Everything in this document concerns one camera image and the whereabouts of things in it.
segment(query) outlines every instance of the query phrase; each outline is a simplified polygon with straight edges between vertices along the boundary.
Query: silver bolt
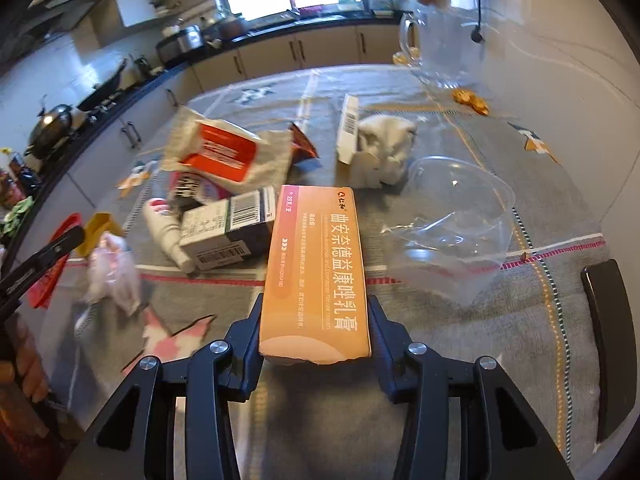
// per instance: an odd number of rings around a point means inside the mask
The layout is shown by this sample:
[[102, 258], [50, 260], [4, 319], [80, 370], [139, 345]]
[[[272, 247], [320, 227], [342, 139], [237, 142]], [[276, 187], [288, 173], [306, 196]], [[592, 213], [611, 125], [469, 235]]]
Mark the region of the silver bolt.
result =
[[427, 351], [427, 345], [424, 343], [411, 343], [409, 345], [409, 352], [413, 355], [422, 355]]
[[498, 363], [493, 357], [484, 356], [480, 358], [480, 366], [485, 370], [493, 370], [497, 365]]
[[158, 359], [156, 359], [151, 355], [148, 355], [140, 359], [140, 362], [138, 364], [140, 365], [140, 368], [142, 368], [143, 370], [151, 370], [151, 368], [153, 368], [158, 364]]
[[218, 340], [214, 341], [209, 345], [209, 350], [211, 350], [214, 354], [222, 354], [226, 352], [229, 348], [229, 343], [226, 341]]

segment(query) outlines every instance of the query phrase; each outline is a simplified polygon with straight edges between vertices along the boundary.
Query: glass pitcher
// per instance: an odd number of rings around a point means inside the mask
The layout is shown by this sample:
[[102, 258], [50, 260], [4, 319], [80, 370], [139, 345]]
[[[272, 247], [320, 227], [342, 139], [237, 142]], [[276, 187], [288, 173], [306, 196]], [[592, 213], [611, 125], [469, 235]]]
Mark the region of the glass pitcher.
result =
[[[410, 25], [418, 31], [419, 57], [409, 50]], [[405, 13], [400, 21], [400, 48], [424, 82], [440, 88], [464, 86], [472, 82], [474, 57], [479, 59], [480, 46], [471, 40], [475, 26], [464, 9], [416, 2], [413, 15]]]

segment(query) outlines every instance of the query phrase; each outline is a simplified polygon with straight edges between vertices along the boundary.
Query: pitcher handle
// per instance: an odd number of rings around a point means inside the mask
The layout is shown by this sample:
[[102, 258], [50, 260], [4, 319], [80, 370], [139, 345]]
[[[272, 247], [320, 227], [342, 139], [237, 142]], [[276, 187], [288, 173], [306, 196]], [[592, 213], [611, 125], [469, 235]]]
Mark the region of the pitcher handle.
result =
[[402, 15], [402, 20], [400, 20], [400, 50], [406, 57], [409, 65], [416, 65], [420, 63], [420, 60], [411, 55], [411, 49], [409, 49], [408, 37], [409, 37], [409, 27], [411, 25], [415, 25], [417, 27], [417, 20], [408, 12]]

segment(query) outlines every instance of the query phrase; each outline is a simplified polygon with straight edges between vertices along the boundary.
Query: orange medicine box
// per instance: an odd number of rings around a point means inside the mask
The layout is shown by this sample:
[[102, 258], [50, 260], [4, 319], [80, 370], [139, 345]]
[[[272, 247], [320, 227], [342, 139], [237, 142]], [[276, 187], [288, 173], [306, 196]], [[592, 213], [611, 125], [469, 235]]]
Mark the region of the orange medicine box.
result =
[[259, 351], [316, 364], [371, 354], [351, 188], [282, 186], [262, 298]]

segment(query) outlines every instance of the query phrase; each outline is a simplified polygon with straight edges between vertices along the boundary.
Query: range hood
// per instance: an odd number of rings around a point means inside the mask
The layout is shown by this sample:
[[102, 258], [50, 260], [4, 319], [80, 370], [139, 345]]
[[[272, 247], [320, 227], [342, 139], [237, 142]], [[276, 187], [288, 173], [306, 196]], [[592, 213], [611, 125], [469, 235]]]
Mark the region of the range hood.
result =
[[0, 50], [0, 72], [75, 28], [102, 0], [43, 0], [29, 7]]

